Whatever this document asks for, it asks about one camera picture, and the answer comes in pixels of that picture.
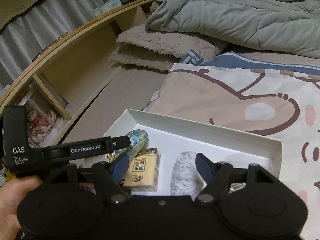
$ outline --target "white box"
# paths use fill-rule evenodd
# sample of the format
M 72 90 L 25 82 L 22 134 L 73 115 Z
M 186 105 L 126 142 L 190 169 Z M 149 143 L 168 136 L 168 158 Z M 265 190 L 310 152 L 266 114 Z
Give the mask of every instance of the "white box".
M 161 152 L 158 191 L 133 192 L 135 195 L 170 195 L 173 166 L 183 151 L 203 153 L 212 162 L 226 161 L 236 168 L 258 163 L 279 178 L 282 142 L 252 133 L 216 125 L 127 109 L 104 136 L 123 136 L 131 130 L 148 133 L 144 148 Z M 86 158 L 82 168 L 105 161 L 105 156 Z

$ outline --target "wooden bed frame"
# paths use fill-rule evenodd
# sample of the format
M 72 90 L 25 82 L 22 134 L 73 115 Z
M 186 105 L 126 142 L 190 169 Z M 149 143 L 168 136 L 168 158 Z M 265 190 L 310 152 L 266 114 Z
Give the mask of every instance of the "wooden bed frame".
M 13 104 L 30 84 L 34 84 L 64 118 L 51 144 L 59 143 L 119 70 L 116 68 L 119 65 L 108 62 L 110 53 L 116 48 L 117 35 L 144 24 L 145 13 L 153 1 L 138 0 L 108 11 L 49 46 L 0 98 L 0 117 L 4 106 Z M 41 79 L 43 75 L 50 88 Z M 68 106 L 64 108 L 59 103 L 52 89 L 68 102 Z

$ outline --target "white curtain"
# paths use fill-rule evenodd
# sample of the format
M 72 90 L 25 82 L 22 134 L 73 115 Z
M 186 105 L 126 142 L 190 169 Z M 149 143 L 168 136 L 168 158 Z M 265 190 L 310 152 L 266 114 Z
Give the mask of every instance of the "white curtain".
M 64 33 L 94 18 L 109 0 L 41 0 L 0 30 L 0 91 Z

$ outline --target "hand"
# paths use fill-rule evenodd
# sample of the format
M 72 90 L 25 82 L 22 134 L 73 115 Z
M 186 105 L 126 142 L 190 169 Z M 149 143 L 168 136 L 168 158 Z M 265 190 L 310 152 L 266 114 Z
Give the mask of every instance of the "hand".
M 14 240 L 21 226 L 17 208 L 29 191 L 41 184 L 38 177 L 12 179 L 0 188 L 0 240 Z

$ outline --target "pillow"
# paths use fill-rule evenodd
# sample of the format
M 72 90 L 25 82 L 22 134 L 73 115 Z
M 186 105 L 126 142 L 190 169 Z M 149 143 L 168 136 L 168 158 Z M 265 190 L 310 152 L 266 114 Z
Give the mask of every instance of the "pillow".
M 180 59 L 125 43 L 110 54 L 109 61 L 169 71 L 173 64 L 179 62 Z
M 197 51 L 204 59 L 212 60 L 228 45 L 225 41 L 199 33 L 146 30 L 143 24 L 121 33 L 117 42 L 119 47 L 110 55 L 110 61 L 161 71 L 169 71 L 190 49 Z
M 121 33 L 117 42 L 132 44 L 160 54 L 183 58 L 193 49 L 205 60 L 212 60 L 228 45 L 225 41 L 199 33 L 159 32 L 146 30 L 141 24 Z
M 153 13 L 160 6 L 161 2 L 155 0 L 150 6 L 150 12 Z

